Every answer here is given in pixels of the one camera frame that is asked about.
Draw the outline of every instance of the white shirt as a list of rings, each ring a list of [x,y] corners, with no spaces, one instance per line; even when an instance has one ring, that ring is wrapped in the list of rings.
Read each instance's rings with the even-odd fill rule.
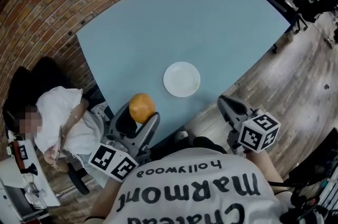
[[[247,159],[189,148],[134,170],[104,223],[275,224],[291,193],[278,196]]]
[[[73,108],[80,104],[82,90],[56,87],[44,93],[36,103],[42,116],[42,129],[34,137],[39,150],[44,153],[58,141],[63,126]],[[103,120],[86,111],[69,131],[64,149],[72,154],[91,154],[104,132]]]

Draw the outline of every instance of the bracelet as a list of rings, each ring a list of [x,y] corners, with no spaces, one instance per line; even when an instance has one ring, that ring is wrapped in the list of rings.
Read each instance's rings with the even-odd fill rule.
[[[70,116],[72,116],[72,115],[73,115],[73,116],[75,117],[75,119],[79,122],[79,119],[78,119],[73,113],[70,114]]]

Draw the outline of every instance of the light blue table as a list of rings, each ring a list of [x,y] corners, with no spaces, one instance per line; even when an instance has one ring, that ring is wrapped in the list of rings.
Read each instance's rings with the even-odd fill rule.
[[[265,0],[121,0],[77,36],[113,113],[136,93],[154,99],[161,115],[154,145],[216,101],[288,27]],[[165,69],[177,61],[201,75],[187,98],[163,86]]]

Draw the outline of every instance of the woman's arm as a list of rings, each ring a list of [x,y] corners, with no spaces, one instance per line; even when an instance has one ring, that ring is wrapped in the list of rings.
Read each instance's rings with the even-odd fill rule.
[[[109,215],[121,185],[122,183],[113,178],[108,180],[105,188],[91,208],[90,218],[106,218]]]
[[[67,140],[67,136],[68,136],[70,129],[72,129],[72,127],[75,124],[77,124],[79,120],[83,117],[88,106],[89,106],[88,101],[82,98],[80,104],[74,107],[73,110],[71,111],[70,116],[67,119],[67,122],[65,123],[65,125],[62,126],[61,149],[63,149],[63,146]]]
[[[253,164],[255,164],[260,169],[260,171],[262,171],[267,181],[283,183],[283,179],[278,174],[268,153],[265,150],[260,153],[249,151],[248,153],[246,153],[246,156],[248,160],[253,162]],[[274,194],[287,190],[287,188],[283,188],[280,186],[272,186],[271,188],[273,189]]]

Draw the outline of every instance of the person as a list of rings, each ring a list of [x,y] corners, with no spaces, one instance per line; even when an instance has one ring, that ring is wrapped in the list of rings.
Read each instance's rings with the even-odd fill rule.
[[[292,194],[268,184],[283,180],[266,151],[245,151],[245,159],[206,137],[187,139],[123,183],[110,178],[85,224],[280,223]]]
[[[87,111],[88,105],[82,97],[82,89],[58,86],[41,95],[34,106],[26,106],[12,116],[15,131],[26,137],[32,135],[47,163],[60,171],[68,171],[66,154],[62,153],[66,151],[78,158],[103,187],[108,176],[91,167],[88,160],[105,126],[100,115]]]

